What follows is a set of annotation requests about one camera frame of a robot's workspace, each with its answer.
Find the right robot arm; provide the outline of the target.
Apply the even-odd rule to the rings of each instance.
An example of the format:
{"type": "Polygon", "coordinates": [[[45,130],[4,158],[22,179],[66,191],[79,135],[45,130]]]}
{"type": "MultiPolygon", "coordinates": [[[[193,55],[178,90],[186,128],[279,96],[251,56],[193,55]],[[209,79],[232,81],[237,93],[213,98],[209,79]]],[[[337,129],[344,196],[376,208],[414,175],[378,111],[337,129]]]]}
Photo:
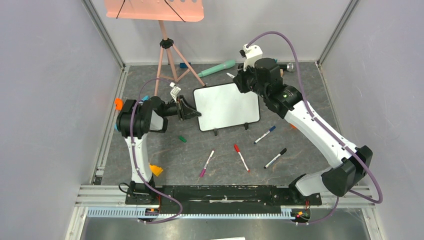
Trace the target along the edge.
{"type": "Polygon", "coordinates": [[[344,139],[294,86],[285,84],[280,66],[271,58],[261,58],[253,66],[243,69],[239,64],[233,78],[241,93],[255,93],[265,106],[297,128],[322,153],[329,168],[296,178],[289,189],[289,199],[302,204],[315,193],[329,191],[342,197],[366,176],[363,166],[369,166],[372,150],[356,146],[344,139]]]}

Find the white whiteboard black frame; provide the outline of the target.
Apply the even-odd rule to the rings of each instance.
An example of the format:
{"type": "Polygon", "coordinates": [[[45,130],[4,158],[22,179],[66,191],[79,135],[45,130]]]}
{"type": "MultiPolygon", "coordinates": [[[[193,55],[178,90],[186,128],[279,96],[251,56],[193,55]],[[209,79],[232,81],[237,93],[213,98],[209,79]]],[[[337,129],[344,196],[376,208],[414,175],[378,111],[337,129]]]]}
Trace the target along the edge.
{"type": "Polygon", "coordinates": [[[253,92],[241,93],[235,83],[196,88],[192,92],[199,130],[213,131],[261,119],[259,97],[253,92]]]}

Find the green marker cap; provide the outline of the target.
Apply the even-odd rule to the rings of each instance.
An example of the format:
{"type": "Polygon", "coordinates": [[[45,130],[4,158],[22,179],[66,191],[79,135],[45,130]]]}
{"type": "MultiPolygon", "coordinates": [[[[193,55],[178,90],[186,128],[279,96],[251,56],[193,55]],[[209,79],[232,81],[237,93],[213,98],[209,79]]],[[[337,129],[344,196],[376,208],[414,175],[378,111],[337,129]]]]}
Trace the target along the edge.
{"type": "Polygon", "coordinates": [[[187,140],[183,137],[183,136],[179,136],[178,137],[182,142],[184,142],[184,143],[186,143],[187,142],[187,140]]]}

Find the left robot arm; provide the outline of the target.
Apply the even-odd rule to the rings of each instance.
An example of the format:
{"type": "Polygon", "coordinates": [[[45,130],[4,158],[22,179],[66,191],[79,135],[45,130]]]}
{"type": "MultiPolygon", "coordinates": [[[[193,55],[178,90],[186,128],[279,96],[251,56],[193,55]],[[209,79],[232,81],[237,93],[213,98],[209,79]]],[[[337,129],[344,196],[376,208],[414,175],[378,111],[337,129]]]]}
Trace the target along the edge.
{"type": "Polygon", "coordinates": [[[136,101],[128,99],[116,119],[116,129],[124,138],[131,161],[131,182],[127,184],[127,205],[152,204],[159,192],[155,188],[154,174],[148,157],[148,133],[165,133],[167,117],[179,120],[201,117],[202,114],[190,105],[183,95],[169,102],[158,96],[136,101]]]}

